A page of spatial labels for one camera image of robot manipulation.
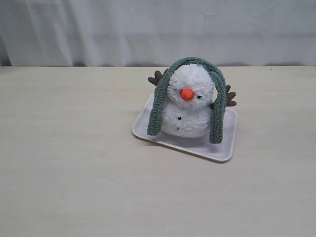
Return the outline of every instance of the wooden table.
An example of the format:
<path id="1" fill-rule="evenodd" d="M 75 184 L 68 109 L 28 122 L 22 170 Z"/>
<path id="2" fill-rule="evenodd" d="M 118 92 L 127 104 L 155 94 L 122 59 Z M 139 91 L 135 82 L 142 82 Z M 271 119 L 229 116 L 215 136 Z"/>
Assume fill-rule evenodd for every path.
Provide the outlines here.
<path id="1" fill-rule="evenodd" d="M 225 164 L 136 139 L 164 68 L 0 68 L 1 237 L 315 237 L 316 67 L 225 67 Z"/>

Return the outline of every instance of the stuffed toy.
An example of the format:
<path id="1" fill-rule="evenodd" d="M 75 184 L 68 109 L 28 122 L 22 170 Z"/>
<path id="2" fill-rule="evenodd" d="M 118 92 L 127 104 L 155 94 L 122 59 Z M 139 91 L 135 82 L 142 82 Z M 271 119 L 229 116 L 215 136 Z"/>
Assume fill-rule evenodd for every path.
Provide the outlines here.
<path id="1" fill-rule="evenodd" d="M 199 138 L 207 133 L 211 144 L 223 141 L 226 106 L 235 106 L 235 92 L 229 92 L 225 78 L 215 65 L 197 58 L 176 61 L 148 81 L 156 86 L 147 134 L 161 131 L 178 137 Z M 212 100 L 217 90 L 215 101 Z"/>

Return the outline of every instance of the white fluffy snowman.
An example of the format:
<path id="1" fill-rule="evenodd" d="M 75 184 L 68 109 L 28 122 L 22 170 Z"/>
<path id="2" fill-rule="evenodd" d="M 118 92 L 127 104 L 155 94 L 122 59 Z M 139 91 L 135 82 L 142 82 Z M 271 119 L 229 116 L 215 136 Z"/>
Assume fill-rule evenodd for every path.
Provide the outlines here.
<path id="1" fill-rule="evenodd" d="M 209 133 L 210 143 L 222 142 L 228 91 L 224 76 L 216 66 L 196 57 L 180 59 L 154 84 L 148 135 L 163 131 L 198 138 Z M 214 89 L 217 98 L 212 101 Z"/>

